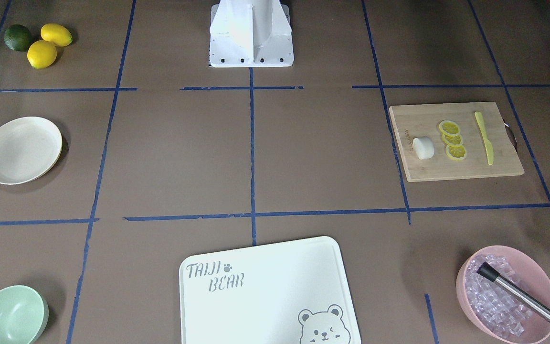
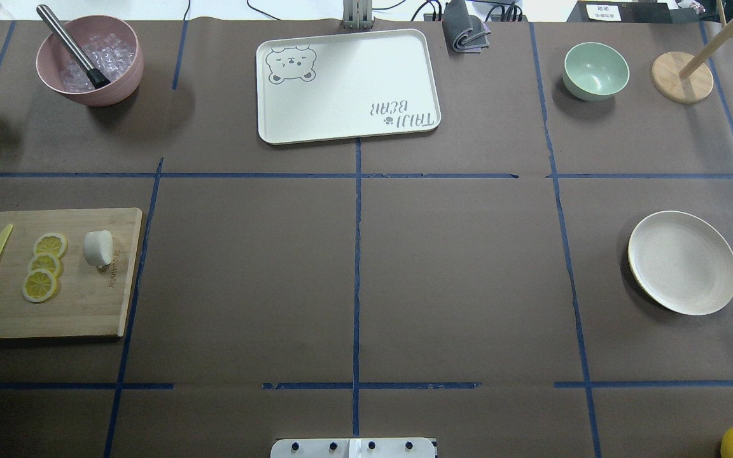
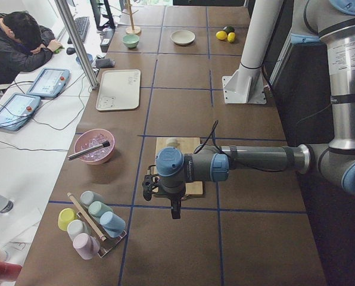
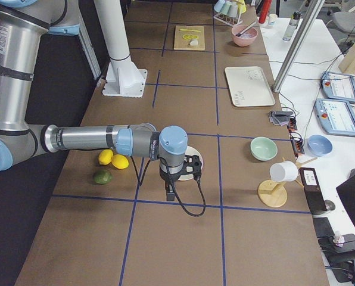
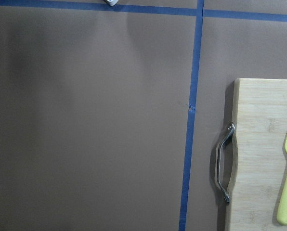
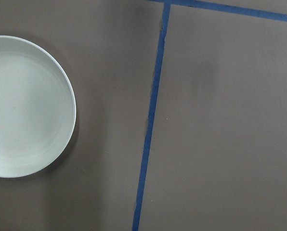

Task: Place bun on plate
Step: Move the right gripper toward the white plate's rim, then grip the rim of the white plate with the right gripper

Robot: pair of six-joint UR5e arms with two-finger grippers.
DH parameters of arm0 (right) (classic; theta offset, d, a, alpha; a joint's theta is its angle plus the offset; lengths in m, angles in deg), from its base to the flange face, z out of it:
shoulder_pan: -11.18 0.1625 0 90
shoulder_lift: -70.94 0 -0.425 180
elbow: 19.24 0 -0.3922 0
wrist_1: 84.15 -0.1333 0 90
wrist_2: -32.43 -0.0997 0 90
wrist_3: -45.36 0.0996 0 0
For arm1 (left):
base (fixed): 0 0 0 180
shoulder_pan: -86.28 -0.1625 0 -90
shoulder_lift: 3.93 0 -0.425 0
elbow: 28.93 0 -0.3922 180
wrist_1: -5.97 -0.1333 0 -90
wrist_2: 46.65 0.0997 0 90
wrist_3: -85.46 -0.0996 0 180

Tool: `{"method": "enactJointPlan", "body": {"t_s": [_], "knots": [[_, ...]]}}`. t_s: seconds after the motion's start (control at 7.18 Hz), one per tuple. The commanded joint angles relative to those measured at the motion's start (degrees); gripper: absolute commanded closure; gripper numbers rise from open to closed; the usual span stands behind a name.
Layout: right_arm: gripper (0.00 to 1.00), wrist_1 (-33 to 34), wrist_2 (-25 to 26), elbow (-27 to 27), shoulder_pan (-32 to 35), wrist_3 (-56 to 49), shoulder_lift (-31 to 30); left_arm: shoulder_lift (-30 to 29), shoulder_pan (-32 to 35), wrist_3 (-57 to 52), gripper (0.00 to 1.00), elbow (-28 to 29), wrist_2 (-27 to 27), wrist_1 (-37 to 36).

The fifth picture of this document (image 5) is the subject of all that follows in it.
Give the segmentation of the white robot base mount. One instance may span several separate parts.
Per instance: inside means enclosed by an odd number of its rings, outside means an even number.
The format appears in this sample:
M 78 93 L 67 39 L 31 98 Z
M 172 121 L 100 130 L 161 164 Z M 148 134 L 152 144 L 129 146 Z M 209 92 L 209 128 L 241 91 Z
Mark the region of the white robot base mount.
M 117 4 L 118 0 L 104 0 L 108 5 L 114 6 Z

